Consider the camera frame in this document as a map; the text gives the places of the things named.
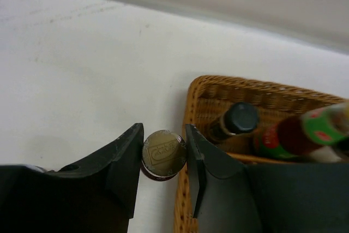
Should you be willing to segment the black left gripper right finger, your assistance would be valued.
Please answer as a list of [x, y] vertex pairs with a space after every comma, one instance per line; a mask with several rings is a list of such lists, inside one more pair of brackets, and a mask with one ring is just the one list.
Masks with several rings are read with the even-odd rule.
[[243, 164], [185, 127], [199, 232], [348, 232], [348, 164]]

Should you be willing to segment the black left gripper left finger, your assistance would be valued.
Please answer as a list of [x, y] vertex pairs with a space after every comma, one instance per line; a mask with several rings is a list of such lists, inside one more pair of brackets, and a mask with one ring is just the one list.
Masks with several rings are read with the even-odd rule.
[[134, 216], [144, 130], [58, 171], [1, 166], [1, 232], [127, 232]]

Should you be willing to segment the yellow label brown bottle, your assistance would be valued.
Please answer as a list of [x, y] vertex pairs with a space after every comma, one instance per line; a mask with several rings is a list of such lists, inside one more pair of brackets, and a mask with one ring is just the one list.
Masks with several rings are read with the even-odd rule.
[[154, 181], [175, 177], [186, 164], [185, 140], [169, 130], [158, 130], [145, 139], [142, 148], [142, 172]]

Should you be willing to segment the small black cap bottle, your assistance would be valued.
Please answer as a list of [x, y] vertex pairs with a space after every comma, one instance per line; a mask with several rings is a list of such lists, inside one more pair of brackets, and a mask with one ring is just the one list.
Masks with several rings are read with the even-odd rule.
[[207, 139], [220, 144], [229, 138], [252, 133], [258, 123], [256, 107], [246, 102], [234, 103], [208, 126]]

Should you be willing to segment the yellow cap sauce bottle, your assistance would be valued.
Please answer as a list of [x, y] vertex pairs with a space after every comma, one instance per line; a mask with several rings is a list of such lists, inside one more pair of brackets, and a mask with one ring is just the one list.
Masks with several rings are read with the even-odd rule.
[[335, 146], [348, 139], [348, 102], [294, 115], [257, 131], [250, 147], [259, 156], [320, 163], [348, 162]]

